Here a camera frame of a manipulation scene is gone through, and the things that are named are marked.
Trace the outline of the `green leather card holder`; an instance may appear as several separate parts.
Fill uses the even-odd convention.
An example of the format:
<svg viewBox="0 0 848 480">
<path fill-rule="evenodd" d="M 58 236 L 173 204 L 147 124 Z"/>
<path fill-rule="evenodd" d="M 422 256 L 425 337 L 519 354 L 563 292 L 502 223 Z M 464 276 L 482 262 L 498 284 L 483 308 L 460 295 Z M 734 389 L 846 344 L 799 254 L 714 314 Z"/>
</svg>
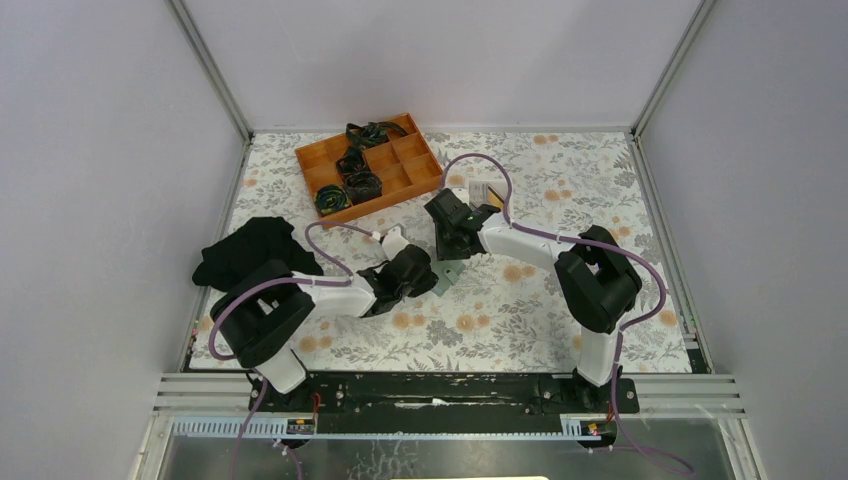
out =
<svg viewBox="0 0 848 480">
<path fill-rule="evenodd" d="M 464 270 L 465 264 L 460 260 L 435 261 L 432 264 L 432 271 L 437 275 L 438 280 L 432 292 L 439 297 L 443 296 L 451 286 L 459 282 Z"/>
</svg>

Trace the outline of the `white plastic card box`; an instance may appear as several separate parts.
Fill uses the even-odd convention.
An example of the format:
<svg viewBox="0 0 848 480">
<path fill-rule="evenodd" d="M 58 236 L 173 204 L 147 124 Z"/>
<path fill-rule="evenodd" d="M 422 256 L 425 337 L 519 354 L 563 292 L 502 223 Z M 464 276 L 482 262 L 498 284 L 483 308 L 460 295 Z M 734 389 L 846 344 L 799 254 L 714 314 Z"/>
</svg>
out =
<svg viewBox="0 0 848 480">
<path fill-rule="evenodd" d="M 465 181 L 468 203 L 472 208 L 490 205 L 504 208 L 508 184 L 504 179 L 469 178 Z"/>
</svg>

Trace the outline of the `black cloth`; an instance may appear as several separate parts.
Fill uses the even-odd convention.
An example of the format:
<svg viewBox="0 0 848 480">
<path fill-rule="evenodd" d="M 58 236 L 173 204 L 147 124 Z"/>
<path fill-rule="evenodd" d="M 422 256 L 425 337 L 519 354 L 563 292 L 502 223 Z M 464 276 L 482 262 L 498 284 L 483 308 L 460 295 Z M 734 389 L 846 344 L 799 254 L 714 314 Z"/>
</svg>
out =
<svg viewBox="0 0 848 480">
<path fill-rule="evenodd" d="M 192 274 L 199 287 L 227 292 L 271 260 L 295 272 L 323 275 L 312 252 L 293 237 L 294 226 L 283 217 L 253 217 L 233 233 L 201 250 Z"/>
</svg>

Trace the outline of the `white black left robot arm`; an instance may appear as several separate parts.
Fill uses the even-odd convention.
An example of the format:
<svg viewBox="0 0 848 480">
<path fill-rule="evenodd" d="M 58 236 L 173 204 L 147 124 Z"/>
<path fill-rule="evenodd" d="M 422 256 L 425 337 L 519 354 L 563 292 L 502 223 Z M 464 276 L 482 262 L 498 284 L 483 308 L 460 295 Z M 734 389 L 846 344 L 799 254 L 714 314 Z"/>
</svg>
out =
<svg viewBox="0 0 848 480">
<path fill-rule="evenodd" d="M 210 339 L 222 335 L 238 364 L 263 377 L 282 408 L 296 411 L 309 401 L 311 387 L 288 342 L 306 320 L 382 315 L 438 281 L 428 253 L 412 244 L 350 277 L 301 274 L 271 260 L 213 305 Z"/>
</svg>

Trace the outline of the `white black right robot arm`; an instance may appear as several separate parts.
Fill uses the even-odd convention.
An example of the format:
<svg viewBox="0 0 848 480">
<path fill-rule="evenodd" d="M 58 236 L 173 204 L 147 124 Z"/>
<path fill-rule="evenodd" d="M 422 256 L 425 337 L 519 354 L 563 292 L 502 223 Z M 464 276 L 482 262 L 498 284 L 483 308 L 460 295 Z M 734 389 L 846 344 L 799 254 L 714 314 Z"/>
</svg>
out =
<svg viewBox="0 0 848 480">
<path fill-rule="evenodd" d="M 434 222 L 438 259 L 503 255 L 556 276 L 568 311 L 581 325 L 576 372 L 582 378 L 573 386 L 575 402 L 589 412 L 607 405 L 614 393 L 618 323 L 642 289 L 641 277 L 609 231 L 594 225 L 576 240 L 565 240 L 511 223 L 497 207 L 473 209 L 450 189 L 440 191 L 425 210 Z"/>
</svg>

